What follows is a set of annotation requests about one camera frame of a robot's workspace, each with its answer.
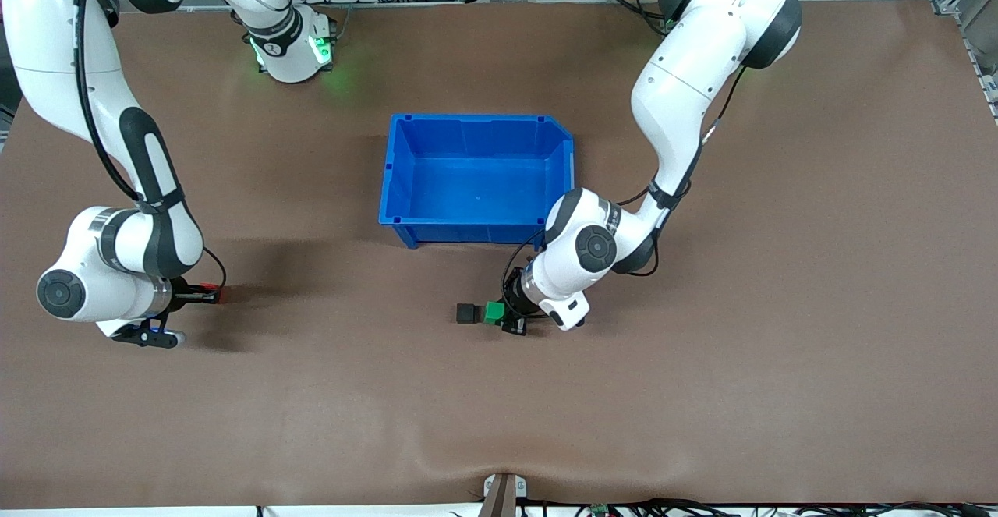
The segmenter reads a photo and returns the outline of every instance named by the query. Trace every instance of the brown tabletop surface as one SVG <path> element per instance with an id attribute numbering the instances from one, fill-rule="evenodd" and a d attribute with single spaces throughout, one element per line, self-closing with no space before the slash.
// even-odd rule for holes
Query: brown tabletop surface
<path id="1" fill-rule="evenodd" d="M 655 168 L 640 19 L 360 9 L 334 72 L 297 86 L 224 13 L 115 33 L 235 302 L 176 314 L 172 351 L 45 314 L 74 215 L 128 204 L 23 106 L 0 155 L 0 506 L 468 501 L 499 470 L 574 501 L 998 498 L 998 129 L 928 2 L 805 3 L 796 48 L 742 79 L 659 273 L 611 275 L 584 328 L 527 338 L 453 321 L 510 246 L 407 250 L 377 224 L 389 116 L 552 115 L 578 184 L 623 200 Z"/>

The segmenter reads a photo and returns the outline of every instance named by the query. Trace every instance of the blue plastic crate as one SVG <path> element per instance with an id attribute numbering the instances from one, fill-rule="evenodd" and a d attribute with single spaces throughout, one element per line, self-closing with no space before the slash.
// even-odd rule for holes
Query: blue plastic crate
<path id="1" fill-rule="evenodd" d="M 523 243 L 574 186 L 574 161 L 546 115 L 393 115 L 378 221 L 410 248 Z"/>

